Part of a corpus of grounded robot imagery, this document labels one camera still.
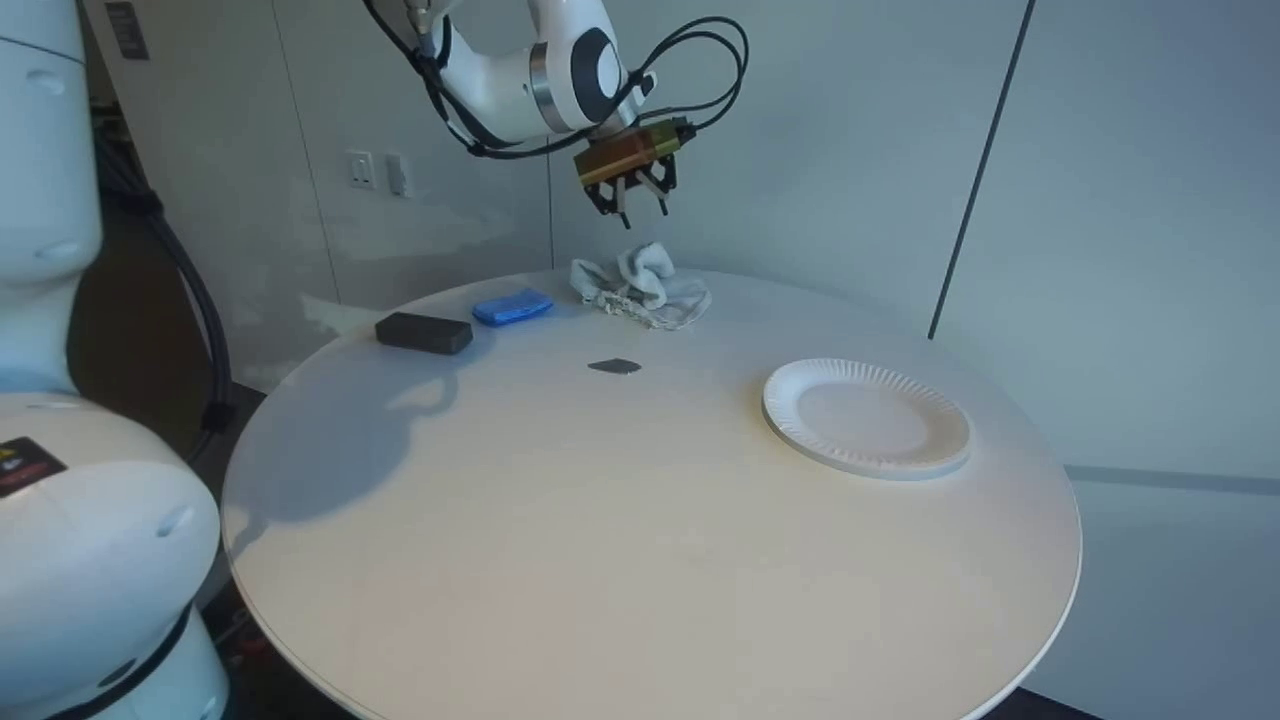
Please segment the dark floor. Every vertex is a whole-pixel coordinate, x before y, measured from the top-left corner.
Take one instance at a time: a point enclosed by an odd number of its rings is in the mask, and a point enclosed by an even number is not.
[[[283,656],[259,635],[240,609],[237,588],[207,609],[231,676],[229,720],[352,720],[339,705],[323,699]],[[1044,699],[1037,693],[1010,693],[987,720],[1086,720],[1076,708]]]

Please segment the wall outlet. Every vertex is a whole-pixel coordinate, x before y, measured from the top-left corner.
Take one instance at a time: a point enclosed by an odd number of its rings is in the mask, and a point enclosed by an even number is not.
[[[388,177],[388,194],[401,194],[401,198],[411,194],[408,158],[401,152],[382,157],[382,177]]]
[[[347,152],[347,182],[376,193],[376,157],[370,157],[370,147],[352,147]]]

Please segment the white wall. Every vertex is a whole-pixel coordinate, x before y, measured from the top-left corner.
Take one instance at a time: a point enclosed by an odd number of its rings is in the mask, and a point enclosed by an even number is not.
[[[1280,8],[1044,0],[941,339],[1072,462],[1277,476]]]
[[[147,181],[211,285],[237,377],[276,384],[327,339],[300,294],[336,294],[292,76],[259,0],[136,0],[153,60],[119,60],[84,2]]]
[[[376,309],[550,264],[544,162],[468,158],[357,0],[133,0],[153,60],[115,52],[104,0],[84,8],[240,384],[273,386]],[[370,157],[370,186],[352,182],[352,152]]]
[[[641,56],[699,11],[750,28],[739,107],[679,152],[664,219],[630,193],[637,226],[598,219],[572,162],[550,162],[557,256],[664,239],[712,264],[856,294],[929,326],[992,124],[1024,0],[642,0],[611,2]],[[652,107],[720,90],[727,64],[658,64]]]

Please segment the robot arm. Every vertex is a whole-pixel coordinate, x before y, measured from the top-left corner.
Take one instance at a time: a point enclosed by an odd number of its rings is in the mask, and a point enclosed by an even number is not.
[[[449,130],[471,157],[520,158],[589,139],[574,157],[581,182],[598,212],[627,222],[624,193],[652,186],[658,208],[676,186],[676,147],[695,124],[676,111],[641,114],[652,86],[648,64],[685,41],[716,41],[735,60],[735,82],[716,95],[716,118],[739,90],[749,36],[724,14],[676,28],[641,70],[624,70],[605,0],[528,0],[535,41],[517,56],[483,56],[450,28],[449,0],[362,0],[381,28],[423,76]]]
[[[411,22],[411,56],[441,76],[479,142],[517,147],[637,118],[598,0],[530,0],[535,41],[520,56],[479,56],[430,0],[411,0]]]

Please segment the black phone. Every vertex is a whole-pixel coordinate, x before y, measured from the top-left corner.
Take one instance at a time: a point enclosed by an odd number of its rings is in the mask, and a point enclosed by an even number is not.
[[[392,311],[370,323],[370,337],[392,348],[454,356],[471,345],[471,323],[449,315]]]

